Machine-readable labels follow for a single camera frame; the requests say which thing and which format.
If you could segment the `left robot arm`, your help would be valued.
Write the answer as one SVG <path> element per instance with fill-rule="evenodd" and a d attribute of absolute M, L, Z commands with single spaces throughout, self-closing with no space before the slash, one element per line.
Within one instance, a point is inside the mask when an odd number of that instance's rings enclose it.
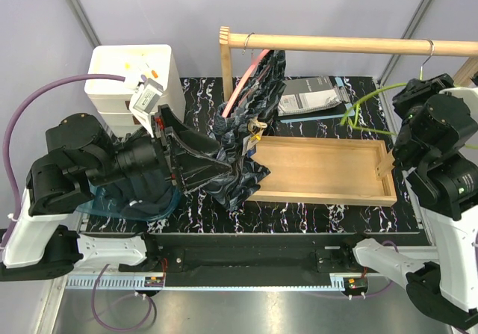
<path fill-rule="evenodd" d="M 162 105 L 151 131 L 114 140 L 90 114 L 73 114 L 46 132 L 47 153 L 28 173 L 21 210 L 2 231 L 1 280 L 54 279 L 84 259 L 80 235 L 63 221 L 94 198 L 91 188 L 157 170 L 183 194 L 231 172 L 217 159 L 220 144 L 183 124 Z"/>

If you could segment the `dark navy shorts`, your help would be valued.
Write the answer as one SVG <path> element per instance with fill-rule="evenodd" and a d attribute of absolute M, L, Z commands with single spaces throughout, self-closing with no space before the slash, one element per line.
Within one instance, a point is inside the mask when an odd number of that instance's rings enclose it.
<path fill-rule="evenodd" d="M 118 188 L 128 199 L 136 195 L 140 200 L 153 201 L 163 206 L 166 206 L 167 200 L 171 198 L 173 189 L 177 188 L 167 184 L 159 170 L 120 179 L 104 186 Z"/>

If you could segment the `patterned dark grey shorts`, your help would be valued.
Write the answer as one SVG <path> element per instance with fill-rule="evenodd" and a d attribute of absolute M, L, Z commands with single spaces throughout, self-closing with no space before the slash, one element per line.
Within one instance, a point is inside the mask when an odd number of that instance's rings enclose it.
<path fill-rule="evenodd" d="M 227 102 L 214 114 L 210 137 L 220 143 L 216 158 L 230 164 L 232 170 L 206 185 L 204 191 L 227 211 L 237 210 L 270 174 L 267 167 L 242 155 L 243 139 L 248 135 L 247 124 L 251 119 L 272 123 L 285 89 L 285 67 L 285 51 L 270 50 L 247 80 L 229 116 L 222 117 Z"/>

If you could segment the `lime green hanger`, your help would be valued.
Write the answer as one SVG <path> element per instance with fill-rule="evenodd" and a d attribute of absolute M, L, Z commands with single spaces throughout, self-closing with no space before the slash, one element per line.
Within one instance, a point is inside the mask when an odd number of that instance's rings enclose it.
<path fill-rule="evenodd" d="M 358 130 L 358 131 L 366 131 L 370 133 L 377 133 L 377 134 L 383 134 L 387 136 L 396 136 L 397 134 L 394 132 L 386 131 L 386 130 L 378 130 L 378 129 L 372 129 L 368 127 L 363 127 L 359 125 L 359 114 L 361 113 L 361 105 L 365 103 L 366 101 L 378 96 L 381 93 L 384 93 L 385 91 L 388 90 L 393 90 L 399 87 L 405 87 L 406 83 L 397 83 L 397 84 L 392 84 L 388 85 L 385 87 L 381 87 L 377 90 L 374 90 L 373 92 L 363 96 L 360 98 L 358 101 L 353 103 L 351 109 L 346 110 L 345 114 L 342 116 L 340 125 L 345 126 L 347 125 L 350 127 L 352 130 Z"/>

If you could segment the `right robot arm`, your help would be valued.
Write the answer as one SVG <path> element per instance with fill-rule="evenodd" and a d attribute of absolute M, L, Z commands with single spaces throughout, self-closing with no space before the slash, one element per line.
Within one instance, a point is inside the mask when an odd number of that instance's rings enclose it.
<path fill-rule="evenodd" d="M 369 268 L 402 287 L 425 316 L 459 330 L 477 325 L 477 166 L 461 154 L 477 132 L 477 89 L 448 74 L 413 78 L 392 100 L 401 119 L 393 165 L 435 237 L 436 262 L 419 262 L 365 235 L 342 245 L 343 269 Z"/>

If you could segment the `pink hanger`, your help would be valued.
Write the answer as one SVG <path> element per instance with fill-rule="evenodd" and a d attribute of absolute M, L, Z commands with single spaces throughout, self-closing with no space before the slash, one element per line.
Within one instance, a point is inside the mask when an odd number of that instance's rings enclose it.
<path fill-rule="evenodd" d="M 227 118 L 232 110 L 233 105 L 236 102 L 236 99 L 238 98 L 238 95 L 242 91 L 244 85 L 246 84 L 247 80 L 249 77 L 252 75 L 253 71 L 257 68 L 259 63 L 262 61 L 262 59 L 270 52 L 269 49 L 264 49 L 258 57 L 256 57 L 250 64 L 249 68 L 246 70 L 246 72 L 243 74 L 241 77 L 237 87 L 233 90 L 226 107 L 224 111 L 222 112 L 222 117 Z"/>

